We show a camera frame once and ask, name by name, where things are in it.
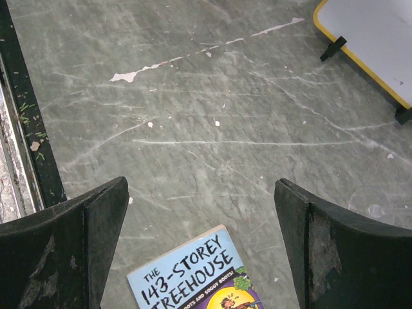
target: book cover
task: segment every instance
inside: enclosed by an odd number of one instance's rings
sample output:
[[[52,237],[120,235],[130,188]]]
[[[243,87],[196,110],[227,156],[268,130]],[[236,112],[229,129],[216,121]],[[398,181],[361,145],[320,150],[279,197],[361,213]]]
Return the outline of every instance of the book cover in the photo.
[[[127,276],[140,309],[264,309],[220,225]]]

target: yellow whiteboard frame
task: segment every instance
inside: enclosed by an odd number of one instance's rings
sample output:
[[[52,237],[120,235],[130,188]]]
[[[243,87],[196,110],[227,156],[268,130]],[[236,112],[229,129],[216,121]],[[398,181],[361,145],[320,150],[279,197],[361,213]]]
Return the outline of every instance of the yellow whiteboard frame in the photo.
[[[316,27],[322,31],[325,36],[329,38],[332,42],[335,42],[337,40],[337,37],[335,37],[332,33],[328,31],[320,22],[318,19],[318,14],[319,11],[322,9],[322,7],[328,2],[329,0],[322,0],[322,2],[317,6],[315,13],[314,13],[314,22]],[[411,108],[411,106],[404,100],[402,99],[391,87],[389,87],[378,75],[375,74],[374,71],[372,71],[370,68],[365,65],[352,51],[349,50],[347,46],[343,46],[341,50],[355,63],[360,66],[362,70],[364,70],[371,78],[373,78],[382,88],[384,88],[396,101],[398,101],[402,106],[404,106],[406,109]]]

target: book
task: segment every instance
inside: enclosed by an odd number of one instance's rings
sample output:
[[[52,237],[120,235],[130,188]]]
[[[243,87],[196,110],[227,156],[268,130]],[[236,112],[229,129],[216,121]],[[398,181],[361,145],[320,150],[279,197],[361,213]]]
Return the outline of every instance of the book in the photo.
[[[224,225],[127,275],[140,309],[264,309]]]

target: white paint splatter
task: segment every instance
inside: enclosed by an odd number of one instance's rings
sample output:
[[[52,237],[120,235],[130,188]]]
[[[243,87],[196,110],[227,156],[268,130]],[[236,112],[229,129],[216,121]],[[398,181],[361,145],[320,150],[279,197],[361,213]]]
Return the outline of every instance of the white paint splatter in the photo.
[[[260,32],[258,32],[258,33],[252,34],[252,35],[250,35],[249,37],[255,37],[255,36],[258,36],[258,35],[262,35],[262,34],[268,34],[269,32],[282,29],[283,27],[290,26],[291,24],[300,23],[301,21],[304,21],[304,19],[303,19],[303,18],[294,17],[294,18],[292,18],[292,21],[291,21],[290,23],[280,24],[280,25],[277,25],[277,26],[275,26],[275,27],[271,27],[271,28],[269,28],[269,29],[266,29],[266,30],[260,31]],[[245,38],[240,37],[240,38],[235,39],[235,40],[233,40],[233,41],[227,41],[224,45],[228,45],[228,44],[232,44],[232,43],[239,42],[239,41],[244,41],[244,40],[245,40]],[[209,50],[213,50],[213,49],[218,48],[218,47],[221,47],[221,45],[215,45],[215,46],[213,46],[213,47],[211,47],[211,48],[204,48],[204,49],[202,49],[201,51],[197,51],[196,53],[194,53],[194,55],[197,55],[197,54],[203,53],[203,52],[207,52],[207,51],[209,51]],[[139,73],[141,73],[141,72],[143,72],[143,71],[154,70],[154,69],[157,69],[157,68],[159,68],[160,66],[162,66],[162,65],[164,65],[164,64],[167,64],[167,63],[170,63],[170,62],[174,62],[174,61],[177,61],[177,60],[180,60],[180,59],[184,59],[184,58],[191,57],[191,55],[192,55],[192,54],[188,54],[188,55],[186,55],[186,56],[176,57],[176,58],[173,58],[173,59],[171,59],[171,60],[169,60],[169,61],[163,61],[163,62],[161,62],[161,63],[154,64],[154,65],[152,65],[152,66],[145,66],[145,67],[143,67],[142,69],[137,70],[137,71],[135,71],[135,72],[129,72],[129,73],[124,73],[124,74],[116,73],[116,74],[114,74],[113,78],[112,78],[110,81],[111,81],[111,82],[116,82],[116,81],[118,81],[118,80],[125,80],[126,82],[133,82],[133,80],[135,79],[136,75],[139,74]]]
[[[236,40],[233,40],[233,41],[227,41],[227,42],[226,42],[226,45],[232,44],[232,43],[235,43],[235,42],[239,42],[239,41],[244,41],[244,40],[245,40],[244,38],[240,37],[239,39],[236,39]]]
[[[279,29],[282,29],[283,27],[290,26],[291,24],[300,23],[301,21],[304,21],[304,19],[303,19],[303,18],[296,18],[296,17],[294,17],[294,18],[292,18],[292,21],[291,21],[290,23],[280,24],[280,25],[278,25],[278,26],[275,26],[275,27],[272,27],[272,28],[269,28],[269,29],[260,31],[260,32],[258,32],[258,33],[252,34],[251,37],[255,37],[255,36],[261,35],[261,34],[268,34],[268,33],[271,32],[271,31],[279,30]]]
[[[183,58],[186,58],[186,57],[187,57],[187,56],[185,56],[185,57],[176,57],[176,58],[170,59],[170,60],[167,61],[167,62],[177,61],[177,60],[180,60],[180,59],[183,59]]]

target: black whiteboard stand foot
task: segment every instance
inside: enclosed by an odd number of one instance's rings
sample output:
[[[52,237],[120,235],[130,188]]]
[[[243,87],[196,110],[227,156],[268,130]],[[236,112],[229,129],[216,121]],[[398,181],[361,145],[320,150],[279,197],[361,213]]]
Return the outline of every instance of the black whiteboard stand foot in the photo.
[[[409,120],[412,119],[412,108],[406,109],[406,108],[399,108],[397,109],[397,112],[395,113],[395,119],[397,122],[400,124],[405,124]]]
[[[346,44],[347,40],[344,37],[339,37],[335,42],[331,43],[326,51],[321,55],[321,61],[324,62],[327,58],[335,55]]]

